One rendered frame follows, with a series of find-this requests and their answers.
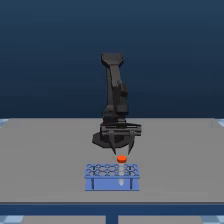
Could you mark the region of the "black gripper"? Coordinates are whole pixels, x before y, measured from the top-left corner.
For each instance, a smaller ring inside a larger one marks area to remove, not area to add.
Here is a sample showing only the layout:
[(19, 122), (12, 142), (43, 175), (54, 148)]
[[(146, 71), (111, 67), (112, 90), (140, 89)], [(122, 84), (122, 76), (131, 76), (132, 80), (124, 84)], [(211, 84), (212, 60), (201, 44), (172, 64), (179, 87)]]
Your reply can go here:
[[(135, 136), (140, 136), (142, 133), (142, 126), (134, 123), (108, 123), (100, 125), (100, 133), (103, 136), (109, 135), (111, 132), (119, 136), (128, 136), (127, 143), (129, 155), (135, 143)], [(113, 153), (116, 155), (114, 135), (109, 135), (109, 144)]]

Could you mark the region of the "clear tube with orange cap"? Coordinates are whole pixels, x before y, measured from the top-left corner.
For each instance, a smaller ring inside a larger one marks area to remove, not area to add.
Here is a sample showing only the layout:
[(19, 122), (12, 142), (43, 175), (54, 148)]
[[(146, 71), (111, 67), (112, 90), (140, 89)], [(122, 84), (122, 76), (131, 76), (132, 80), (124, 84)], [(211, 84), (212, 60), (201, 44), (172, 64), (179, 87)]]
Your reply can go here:
[(125, 164), (127, 162), (127, 157), (125, 155), (119, 155), (117, 157), (117, 162), (118, 162), (118, 175), (120, 176), (118, 182), (120, 186), (123, 186), (124, 185), (123, 176), (125, 171)]

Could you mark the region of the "blue test tube rack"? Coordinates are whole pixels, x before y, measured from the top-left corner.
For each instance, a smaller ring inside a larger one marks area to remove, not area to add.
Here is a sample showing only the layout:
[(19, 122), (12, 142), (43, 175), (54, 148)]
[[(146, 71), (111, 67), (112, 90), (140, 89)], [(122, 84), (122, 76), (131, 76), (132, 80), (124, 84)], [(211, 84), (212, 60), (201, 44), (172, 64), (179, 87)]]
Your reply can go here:
[(84, 178), (86, 191), (138, 191), (140, 173), (137, 164), (125, 164), (124, 185), (118, 180), (118, 164), (87, 164)]

